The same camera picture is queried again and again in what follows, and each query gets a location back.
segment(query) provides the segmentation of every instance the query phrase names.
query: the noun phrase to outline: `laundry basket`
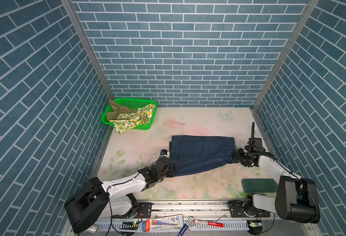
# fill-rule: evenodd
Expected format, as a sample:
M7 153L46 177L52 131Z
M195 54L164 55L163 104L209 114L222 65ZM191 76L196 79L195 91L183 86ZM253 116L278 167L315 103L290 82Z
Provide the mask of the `laundry basket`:
M149 122L147 125L138 125L134 128L134 130L148 130L151 127L152 122L155 119L156 110L157 110L157 103L155 101L146 100L146 99L137 99L137 98L123 98L123 97L116 98L114 99L114 101L120 105L128 106L131 109L138 109L138 108L145 107L148 104L154 104L156 108L152 115L151 122ZM109 122L106 119L106 113L109 111L113 111L113 108L110 106L110 104L109 106L106 107L105 112L102 114L101 120L104 124L114 127L114 123Z

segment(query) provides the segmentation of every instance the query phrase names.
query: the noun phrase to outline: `floral tablecloth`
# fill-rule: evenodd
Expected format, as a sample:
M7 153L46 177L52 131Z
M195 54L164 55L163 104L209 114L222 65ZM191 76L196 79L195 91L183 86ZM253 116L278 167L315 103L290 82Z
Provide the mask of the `floral tablecloth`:
M244 148L253 121L248 108L158 108L149 130L129 130L122 134L113 130L98 177L102 181L115 180L150 165L159 157L161 149L168 149L172 135L234 137L236 147ZM255 137L261 137L257 127ZM270 176L259 167L226 164L198 174L165 178L134 195L137 199L245 197L241 185L245 178Z

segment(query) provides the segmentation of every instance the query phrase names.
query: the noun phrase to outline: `green power bank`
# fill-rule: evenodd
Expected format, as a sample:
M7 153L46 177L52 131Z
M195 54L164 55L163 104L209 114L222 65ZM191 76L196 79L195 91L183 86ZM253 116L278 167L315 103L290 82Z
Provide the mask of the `green power bank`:
M278 184L273 179L242 179L245 193L276 193Z

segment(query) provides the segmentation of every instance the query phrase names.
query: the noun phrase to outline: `cloth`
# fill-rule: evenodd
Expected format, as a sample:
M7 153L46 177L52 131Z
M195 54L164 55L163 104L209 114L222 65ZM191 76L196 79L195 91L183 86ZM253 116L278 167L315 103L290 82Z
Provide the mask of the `cloth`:
M145 107L138 108L136 113L121 113L116 120L109 120L114 123L114 128L118 134L135 128L137 125L147 125L151 122L152 115L156 106L149 104Z
M169 142L174 176L196 174L238 163L236 145L232 137L172 136Z
M115 120L121 113L136 113L138 109L130 109L128 106L121 106L112 99L109 99L109 104L113 111L106 113L107 120Z

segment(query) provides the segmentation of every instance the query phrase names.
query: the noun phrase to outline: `denim jeans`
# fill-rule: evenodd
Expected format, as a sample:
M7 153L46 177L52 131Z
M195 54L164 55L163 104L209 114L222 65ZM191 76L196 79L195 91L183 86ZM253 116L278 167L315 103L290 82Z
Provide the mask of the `denim jeans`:
M238 163L235 139L219 136L172 136L169 142L174 176L196 174Z

